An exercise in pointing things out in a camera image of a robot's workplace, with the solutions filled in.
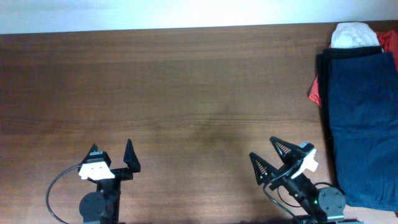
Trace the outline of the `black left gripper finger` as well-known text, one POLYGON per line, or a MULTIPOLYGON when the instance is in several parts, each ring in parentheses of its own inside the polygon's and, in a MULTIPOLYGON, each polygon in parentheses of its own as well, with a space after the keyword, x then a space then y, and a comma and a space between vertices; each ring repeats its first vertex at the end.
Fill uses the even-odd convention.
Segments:
POLYGON ((132 140, 128 139, 126 143, 126 150, 123 157, 123 162, 126 163, 128 169, 132 173, 138 173, 141 171, 141 165, 139 160, 134 152, 134 147, 132 144, 132 140))
POLYGON ((111 165, 111 159, 106 151, 100 151, 96 144, 93 144, 87 155, 80 162, 80 165, 95 163, 95 162, 105 162, 108 167, 111 165))

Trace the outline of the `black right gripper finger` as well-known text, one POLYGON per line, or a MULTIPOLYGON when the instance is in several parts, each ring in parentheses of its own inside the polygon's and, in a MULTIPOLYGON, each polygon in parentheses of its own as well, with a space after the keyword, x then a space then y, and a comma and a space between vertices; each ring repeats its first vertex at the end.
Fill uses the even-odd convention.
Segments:
POLYGON ((310 143, 298 146, 275 136, 270 137, 269 140, 284 164, 293 164, 297 161, 302 161, 313 150, 313 144, 310 143))
POLYGON ((258 185, 272 184, 277 181, 276 177, 279 171, 256 153, 251 152, 249 158, 252 162, 254 175, 258 185))

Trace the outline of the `navy blue shorts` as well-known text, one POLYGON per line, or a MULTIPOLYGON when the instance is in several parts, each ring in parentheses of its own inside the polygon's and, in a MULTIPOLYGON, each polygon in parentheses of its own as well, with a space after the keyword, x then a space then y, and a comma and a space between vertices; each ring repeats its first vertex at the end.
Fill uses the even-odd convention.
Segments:
POLYGON ((329 127, 352 207, 397 211, 397 70, 391 53, 330 62, 329 127))

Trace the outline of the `black shorts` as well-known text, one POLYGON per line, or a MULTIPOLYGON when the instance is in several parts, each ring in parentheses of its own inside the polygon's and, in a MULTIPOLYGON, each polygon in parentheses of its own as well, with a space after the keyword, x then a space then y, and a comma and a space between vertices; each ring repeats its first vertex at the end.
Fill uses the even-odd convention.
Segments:
POLYGON ((329 65, 334 59, 347 59, 365 57, 382 53, 380 46, 372 47, 358 47, 353 49, 324 49, 321 54, 316 57, 317 72, 318 72, 318 92, 320 95, 320 116, 323 126, 323 133, 325 138, 326 149, 329 157, 329 168, 331 170, 331 182, 333 185, 338 185, 335 155, 333 146, 333 136, 330 130, 329 108, 328 108, 328 81, 329 81, 329 65))

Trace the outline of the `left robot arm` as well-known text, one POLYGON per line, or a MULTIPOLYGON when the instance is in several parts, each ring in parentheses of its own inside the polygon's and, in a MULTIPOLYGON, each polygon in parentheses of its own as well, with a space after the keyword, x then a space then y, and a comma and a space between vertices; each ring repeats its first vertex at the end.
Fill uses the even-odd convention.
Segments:
POLYGON ((83 223, 120 224, 121 183, 132 180, 133 174, 141 171, 131 139, 127 140, 123 162, 126 167, 111 169, 108 153, 99 151, 96 144, 81 161, 78 175, 96 184, 96 190, 80 201, 79 212, 83 223))

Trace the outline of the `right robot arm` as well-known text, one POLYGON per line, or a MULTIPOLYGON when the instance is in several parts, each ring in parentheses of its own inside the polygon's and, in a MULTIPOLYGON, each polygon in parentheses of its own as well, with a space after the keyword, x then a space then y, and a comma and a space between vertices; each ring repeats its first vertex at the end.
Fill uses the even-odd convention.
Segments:
POLYGON ((293 223, 363 224, 361 221, 345 218, 346 195, 343 190, 327 182, 314 184, 305 176, 305 170, 315 172, 318 167, 315 160, 317 150, 313 144, 303 142, 296 145, 275 136, 270 137, 270 142, 283 162, 280 168, 275 168, 255 152, 251 152, 249 158, 257 184, 262 186, 268 199, 292 216, 293 223), (306 215, 295 215, 287 208, 288 203, 282 205, 283 200, 278 202, 267 192, 267 189, 278 191, 280 187, 293 197, 298 203, 297 207, 304 209, 306 215))

